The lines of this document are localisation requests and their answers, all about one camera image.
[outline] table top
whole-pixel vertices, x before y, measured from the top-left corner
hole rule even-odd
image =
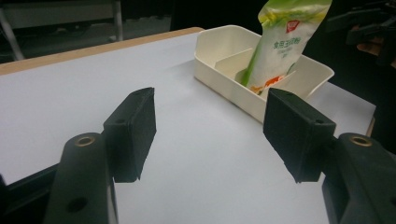
[[[103,130],[132,91],[155,88],[157,133],[120,223],[328,223],[321,182],[295,184],[262,124],[194,78],[200,28],[1,64],[0,172],[7,184],[57,163],[64,143]],[[375,107],[327,83],[310,100],[365,133]]]

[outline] cream plastic bin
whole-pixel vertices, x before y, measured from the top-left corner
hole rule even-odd
[[[235,25],[200,32],[195,47],[194,76],[263,122],[268,89],[258,96],[235,81],[238,74],[248,67],[260,37]],[[331,68],[304,55],[295,68],[293,74],[272,87],[293,92],[304,100],[334,75]]]

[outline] green and white package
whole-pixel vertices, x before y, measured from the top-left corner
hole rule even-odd
[[[261,95],[264,88],[291,74],[331,3],[332,0],[269,0],[259,13],[262,37],[241,84]]]

